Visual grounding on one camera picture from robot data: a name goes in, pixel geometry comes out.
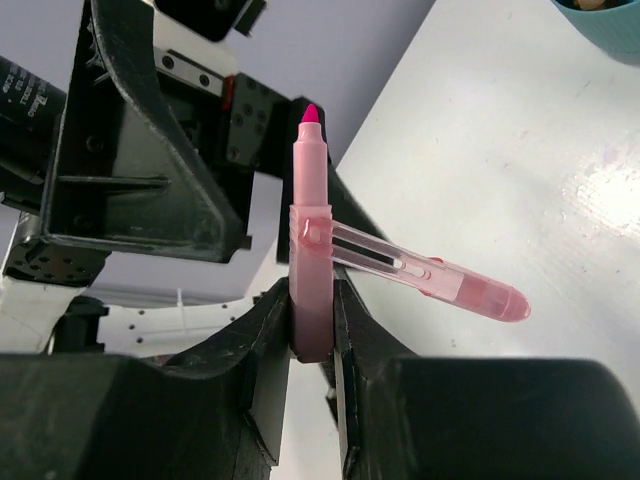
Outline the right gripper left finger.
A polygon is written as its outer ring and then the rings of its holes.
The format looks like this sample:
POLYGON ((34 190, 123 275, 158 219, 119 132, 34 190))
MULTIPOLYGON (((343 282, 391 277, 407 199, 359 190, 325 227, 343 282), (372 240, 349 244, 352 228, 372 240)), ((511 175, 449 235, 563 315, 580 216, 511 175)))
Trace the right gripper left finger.
POLYGON ((266 479, 278 463, 289 293, 163 365, 121 355, 1 359, 5 479, 266 479))

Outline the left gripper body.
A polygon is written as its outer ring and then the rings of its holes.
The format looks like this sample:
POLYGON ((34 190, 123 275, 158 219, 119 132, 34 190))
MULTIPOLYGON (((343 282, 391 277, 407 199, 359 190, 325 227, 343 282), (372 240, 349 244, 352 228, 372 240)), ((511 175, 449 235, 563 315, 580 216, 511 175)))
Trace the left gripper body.
MULTIPOLYGON (((283 182, 290 193, 289 101, 238 72, 224 39, 245 34, 262 1, 110 1, 116 19, 142 28, 135 9, 153 15, 158 81, 175 118, 237 210, 254 173, 283 182)), ((54 122, 65 94, 8 59, 1 61, 1 202, 17 210, 41 206, 54 122)))

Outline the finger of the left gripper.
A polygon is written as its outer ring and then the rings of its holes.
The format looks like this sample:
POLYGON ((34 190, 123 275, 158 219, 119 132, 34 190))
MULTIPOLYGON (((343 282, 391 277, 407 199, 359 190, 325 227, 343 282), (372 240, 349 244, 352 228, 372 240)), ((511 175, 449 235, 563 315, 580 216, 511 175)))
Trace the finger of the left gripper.
POLYGON ((87 1, 40 210, 63 245, 226 263, 245 228, 165 99, 152 8, 87 1))
POLYGON ((294 158, 299 124, 311 102, 299 97, 277 103, 277 166, 283 180, 277 261, 289 261, 290 207, 330 206, 332 218, 376 238, 385 235, 359 205, 331 164, 328 148, 316 146, 300 160, 294 158))

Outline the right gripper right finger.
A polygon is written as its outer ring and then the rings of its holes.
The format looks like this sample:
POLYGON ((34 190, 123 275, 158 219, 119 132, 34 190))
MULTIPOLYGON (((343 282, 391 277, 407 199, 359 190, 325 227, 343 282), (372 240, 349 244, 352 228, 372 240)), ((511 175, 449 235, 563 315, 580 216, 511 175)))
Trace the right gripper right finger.
POLYGON ((635 479, 639 420, 604 366, 421 357, 334 284, 346 479, 635 479))

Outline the pink stubby highlighter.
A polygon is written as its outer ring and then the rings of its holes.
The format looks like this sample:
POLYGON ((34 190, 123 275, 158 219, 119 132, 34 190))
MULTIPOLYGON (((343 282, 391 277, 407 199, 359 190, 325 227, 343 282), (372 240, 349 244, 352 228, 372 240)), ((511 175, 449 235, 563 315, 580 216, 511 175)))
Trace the pink stubby highlighter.
MULTIPOLYGON (((309 105, 294 158, 326 146, 319 113, 309 105)), ((290 207, 289 294, 292 350, 302 363, 324 362, 334 348, 335 263, 410 286, 423 295, 502 322, 526 319, 531 306, 516 288, 437 257, 424 257, 332 218, 330 206, 290 207)))

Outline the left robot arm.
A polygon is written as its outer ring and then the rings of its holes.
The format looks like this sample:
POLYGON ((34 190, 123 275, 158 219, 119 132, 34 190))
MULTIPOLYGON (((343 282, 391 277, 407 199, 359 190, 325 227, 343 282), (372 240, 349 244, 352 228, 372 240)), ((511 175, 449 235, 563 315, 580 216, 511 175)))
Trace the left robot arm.
POLYGON ((256 174, 283 183, 308 106, 241 73, 225 38, 262 1, 86 1, 60 90, 1 63, 1 202, 20 214, 1 265, 5 352, 100 351, 86 295, 114 252, 225 264, 251 246, 256 174))

